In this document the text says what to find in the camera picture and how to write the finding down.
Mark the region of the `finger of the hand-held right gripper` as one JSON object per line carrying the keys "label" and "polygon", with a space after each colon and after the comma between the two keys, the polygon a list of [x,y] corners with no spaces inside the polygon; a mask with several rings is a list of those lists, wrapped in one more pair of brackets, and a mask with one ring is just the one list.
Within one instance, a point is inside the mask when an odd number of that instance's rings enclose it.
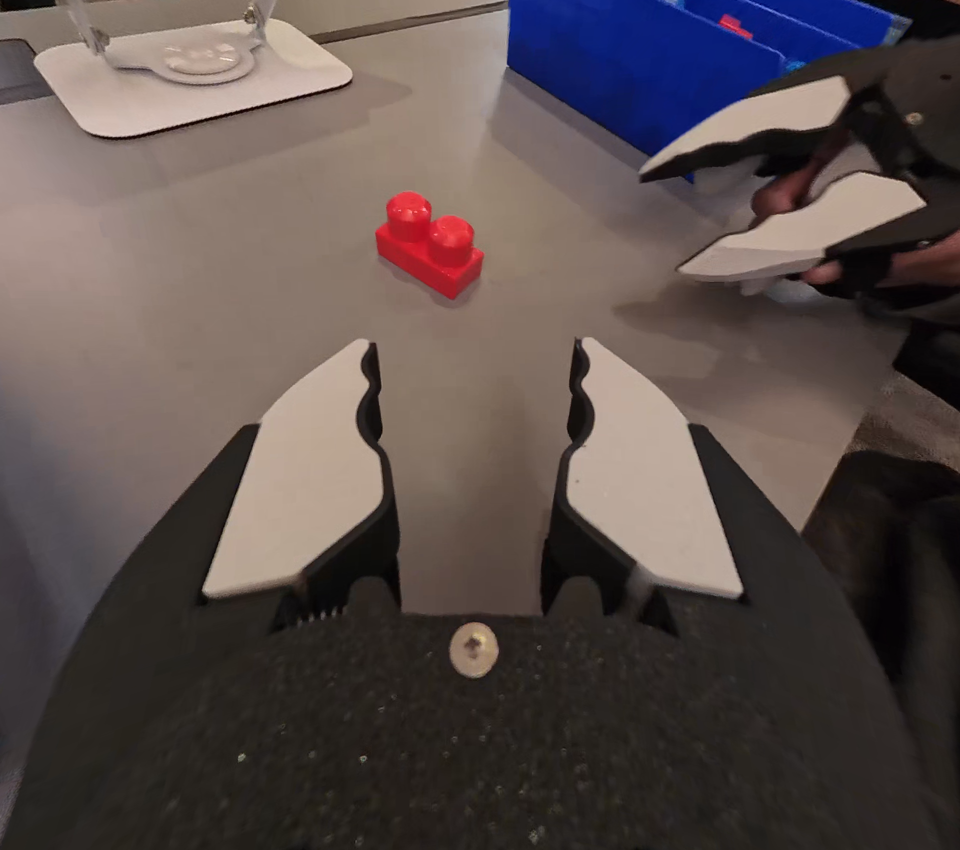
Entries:
{"label": "finger of the hand-held right gripper", "polygon": [[830,248],[927,206],[906,181],[853,172],[825,187],[807,206],[726,234],[678,265],[701,283],[737,284],[743,295],[818,266]]}
{"label": "finger of the hand-held right gripper", "polygon": [[757,176],[769,158],[803,155],[843,115],[852,96],[831,76],[738,100],[650,156],[641,183],[690,179],[698,193],[721,193]]}

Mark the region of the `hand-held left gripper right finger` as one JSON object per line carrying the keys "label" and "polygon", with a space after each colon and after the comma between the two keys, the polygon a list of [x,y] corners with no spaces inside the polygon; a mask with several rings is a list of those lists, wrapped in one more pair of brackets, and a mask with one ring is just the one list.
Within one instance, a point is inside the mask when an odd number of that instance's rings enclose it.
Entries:
{"label": "hand-held left gripper right finger", "polygon": [[540,567],[547,614],[587,578],[602,612],[642,612],[676,590],[742,602],[746,589],[691,424],[650,380],[592,337],[574,341],[568,446]]}

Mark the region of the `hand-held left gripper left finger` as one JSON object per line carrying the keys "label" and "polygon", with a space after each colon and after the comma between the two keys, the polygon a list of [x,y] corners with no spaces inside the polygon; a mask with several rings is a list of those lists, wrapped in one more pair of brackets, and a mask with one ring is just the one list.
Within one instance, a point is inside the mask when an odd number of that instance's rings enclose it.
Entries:
{"label": "hand-held left gripper left finger", "polygon": [[299,590],[310,614],[356,580],[400,600],[400,522],[380,444],[377,346],[354,340],[264,413],[202,585],[210,600]]}

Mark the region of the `blue plastic bin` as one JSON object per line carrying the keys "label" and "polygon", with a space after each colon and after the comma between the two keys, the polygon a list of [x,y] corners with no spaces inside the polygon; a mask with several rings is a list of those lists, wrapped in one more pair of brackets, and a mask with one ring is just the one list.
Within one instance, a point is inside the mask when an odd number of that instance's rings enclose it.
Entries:
{"label": "blue plastic bin", "polygon": [[[801,65],[906,42],[857,0],[509,0],[509,67],[646,155]],[[752,40],[718,26],[736,17]]]}

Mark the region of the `person's right forearm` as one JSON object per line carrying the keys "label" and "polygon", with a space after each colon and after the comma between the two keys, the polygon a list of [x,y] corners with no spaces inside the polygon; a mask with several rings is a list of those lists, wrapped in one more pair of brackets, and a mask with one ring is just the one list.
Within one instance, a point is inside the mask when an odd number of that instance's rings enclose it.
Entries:
{"label": "person's right forearm", "polygon": [[906,328],[894,371],[958,410],[959,234],[896,254],[887,280],[860,304]]}

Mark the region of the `person's right hand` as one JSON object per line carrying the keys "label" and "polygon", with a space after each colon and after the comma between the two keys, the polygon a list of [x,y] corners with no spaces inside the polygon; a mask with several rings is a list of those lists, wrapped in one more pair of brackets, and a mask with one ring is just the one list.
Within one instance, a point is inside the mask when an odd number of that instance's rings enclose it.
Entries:
{"label": "person's right hand", "polygon": [[793,212],[808,200],[809,190],[825,161],[812,157],[798,170],[778,176],[760,187],[752,196],[750,208],[757,220]]}

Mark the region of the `person's dark clothing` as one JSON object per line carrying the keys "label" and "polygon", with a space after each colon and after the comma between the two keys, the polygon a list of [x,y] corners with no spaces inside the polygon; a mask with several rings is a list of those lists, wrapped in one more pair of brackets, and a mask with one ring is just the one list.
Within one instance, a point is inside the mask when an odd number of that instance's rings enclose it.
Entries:
{"label": "person's dark clothing", "polygon": [[943,848],[959,847],[959,477],[859,450],[803,539],[846,595],[914,740]]}

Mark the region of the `white wooden document stand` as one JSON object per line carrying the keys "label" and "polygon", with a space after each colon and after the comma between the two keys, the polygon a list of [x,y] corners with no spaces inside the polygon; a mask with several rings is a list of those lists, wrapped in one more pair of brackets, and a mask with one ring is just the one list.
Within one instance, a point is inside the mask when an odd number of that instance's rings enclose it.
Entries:
{"label": "white wooden document stand", "polygon": [[242,18],[116,38],[85,0],[66,0],[81,41],[33,58],[87,134],[131,139],[342,88],[351,68],[284,21],[278,0],[248,0]]}

